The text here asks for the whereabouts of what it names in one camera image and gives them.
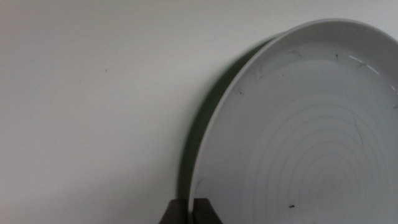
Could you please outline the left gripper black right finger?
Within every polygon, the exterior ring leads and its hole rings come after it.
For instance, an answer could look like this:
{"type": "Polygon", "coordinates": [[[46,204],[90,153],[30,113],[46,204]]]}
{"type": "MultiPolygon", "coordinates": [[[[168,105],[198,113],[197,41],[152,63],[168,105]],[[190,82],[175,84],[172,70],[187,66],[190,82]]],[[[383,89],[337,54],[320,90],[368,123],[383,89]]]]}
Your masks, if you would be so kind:
{"type": "Polygon", "coordinates": [[[207,198],[195,198],[193,201],[194,224],[223,224],[207,198]]]}

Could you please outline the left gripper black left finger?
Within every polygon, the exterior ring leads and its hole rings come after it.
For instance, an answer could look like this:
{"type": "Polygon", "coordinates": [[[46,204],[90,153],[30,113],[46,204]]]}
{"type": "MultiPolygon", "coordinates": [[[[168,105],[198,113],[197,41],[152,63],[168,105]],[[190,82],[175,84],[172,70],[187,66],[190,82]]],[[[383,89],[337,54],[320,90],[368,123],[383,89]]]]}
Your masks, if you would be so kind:
{"type": "Polygon", "coordinates": [[[187,224],[188,202],[186,199],[173,199],[160,219],[159,224],[187,224]]]}

